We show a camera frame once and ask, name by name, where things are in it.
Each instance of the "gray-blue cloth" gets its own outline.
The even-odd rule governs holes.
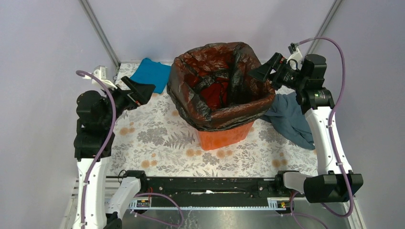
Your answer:
[[[276,94],[270,109],[260,118],[271,122],[277,132],[298,146],[315,149],[311,129],[295,96],[295,92]]]

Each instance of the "white wall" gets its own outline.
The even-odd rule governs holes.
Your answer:
[[[214,42],[246,42],[260,60],[314,36],[333,0],[90,0],[118,58],[173,61]]]
[[[59,228],[72,193],[75,75],[112,62],[77,0],[0,3],[0,227]]]
[[[336,119],[345,153],[362,173],[359,205],[367,229],[404,228],[405,1],[345,1],[326,35],[346,58],[346,91]],[[322,42],[325,84],[335,99],[341,84],[336,48]]]

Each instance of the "trash bin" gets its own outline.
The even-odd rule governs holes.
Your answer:
[[[204,150],[243,140],[270,108],[276,95],[270,82],[247,74],[260,65],[243,42],[208,44],[174,59],[167,92],[179,115],[199,131]]]

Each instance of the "blue cloth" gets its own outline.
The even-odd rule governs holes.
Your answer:
[[[130,79],[137,83],[153,84],[156,86],[153,92],[161,94],[169,80],[170,68],[145,58]]]
[[[276,94],[273,104],[261,119],[271,122],[277,132],[296,145],[315,149],[311,129],[295,97],[295,92]]]

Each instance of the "bin liner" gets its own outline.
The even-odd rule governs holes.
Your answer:
[[[167,93],[180,116],[199,131],[242,126],[262,116],[276,95],[269,81],[247,74],[260,65],[243,42],[207,44],[174,59]]]

